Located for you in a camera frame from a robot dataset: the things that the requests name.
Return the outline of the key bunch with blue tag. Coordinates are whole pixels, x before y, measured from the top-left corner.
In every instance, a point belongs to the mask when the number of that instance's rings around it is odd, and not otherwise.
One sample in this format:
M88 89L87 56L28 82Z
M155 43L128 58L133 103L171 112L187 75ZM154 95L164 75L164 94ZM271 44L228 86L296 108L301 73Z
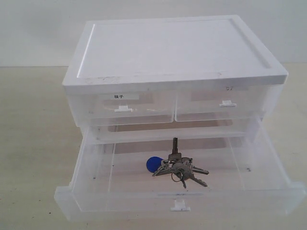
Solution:
M182 156L178 150L178 138L173 138L172 152L167 159L157 156L150 157L146 162L146 168L153 177L171 175L172 181L182 183L185 189L187 188L187 180L192 180L203 187L208 186L206 182L196 178L194 173L208 175L209 171L194 166L192 158Z

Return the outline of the clear plastic storage box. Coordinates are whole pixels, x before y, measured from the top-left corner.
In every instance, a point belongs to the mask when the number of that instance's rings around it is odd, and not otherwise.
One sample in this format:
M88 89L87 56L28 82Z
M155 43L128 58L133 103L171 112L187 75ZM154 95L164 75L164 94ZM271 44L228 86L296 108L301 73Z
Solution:
M266 132L180 130L178 150L209 171L207 186L173 175L153 176L151 157L166 159L173 134L83 137L72 180L54 198L69 220L145 217L225 217L236 213L289 214L307 188L285 172Z

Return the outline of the white translucent drawer cabinet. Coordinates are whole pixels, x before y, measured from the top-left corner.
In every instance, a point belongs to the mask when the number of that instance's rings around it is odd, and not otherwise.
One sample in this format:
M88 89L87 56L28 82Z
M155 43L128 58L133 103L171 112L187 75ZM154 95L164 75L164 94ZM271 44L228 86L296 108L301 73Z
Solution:
M180 130L251 133L260 127L266 132L263 118L274 109L287 76L286 69L242 19L228 15L89 21L62 85L82 137L91 133L106 139L127 139L128 134L157 138L159 131L166 130L178 138ZM175 120L179 92L243 86L266 88L261 114ZM176 94L172 122L102 126L82 119L89 95L154 91Z

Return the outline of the top right small drawer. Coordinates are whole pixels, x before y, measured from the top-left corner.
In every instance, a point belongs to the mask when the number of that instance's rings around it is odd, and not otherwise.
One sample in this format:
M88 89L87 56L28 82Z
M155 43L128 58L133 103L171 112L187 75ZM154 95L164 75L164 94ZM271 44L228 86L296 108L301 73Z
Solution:
M263 112L263 86L190 89L177 94L175 120L204 121L250 118Z

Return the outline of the small drawer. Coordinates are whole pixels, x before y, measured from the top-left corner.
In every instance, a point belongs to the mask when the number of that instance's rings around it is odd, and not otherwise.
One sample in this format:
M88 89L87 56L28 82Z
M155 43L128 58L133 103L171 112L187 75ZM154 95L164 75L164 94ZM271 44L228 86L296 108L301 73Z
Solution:
M93 94L85 102L82 119L102 126L170 123L175 100L172 91Z
M250 118L263 112L263 86L190 89L177 94L175 120L204 121Z

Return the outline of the top left small drawer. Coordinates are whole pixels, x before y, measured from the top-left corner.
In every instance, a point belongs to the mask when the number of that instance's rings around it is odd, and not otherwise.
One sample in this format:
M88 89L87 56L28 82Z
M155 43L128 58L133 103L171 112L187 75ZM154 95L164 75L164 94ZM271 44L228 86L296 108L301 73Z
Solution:
M93 94L85 102L82 119L102 126L170 123L175 100L172 91Z

